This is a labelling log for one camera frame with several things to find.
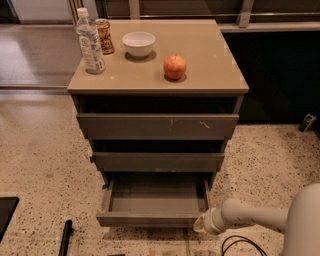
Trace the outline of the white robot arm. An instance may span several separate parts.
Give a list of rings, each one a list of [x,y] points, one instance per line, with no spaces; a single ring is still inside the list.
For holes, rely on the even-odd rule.
[[[218,235],[228,229],[260,225],[284,235],[283,256],[320,256],[320,184],[304,187],[288,208],[252,206],[228,198],[193,224],[198,233]]]

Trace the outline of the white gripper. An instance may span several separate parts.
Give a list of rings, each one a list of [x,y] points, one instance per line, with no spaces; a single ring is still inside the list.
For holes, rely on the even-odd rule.
[[[220,208],[211,208],[200,215],[193,224],[197,233],[221,234],[224,232],[224,221]]]

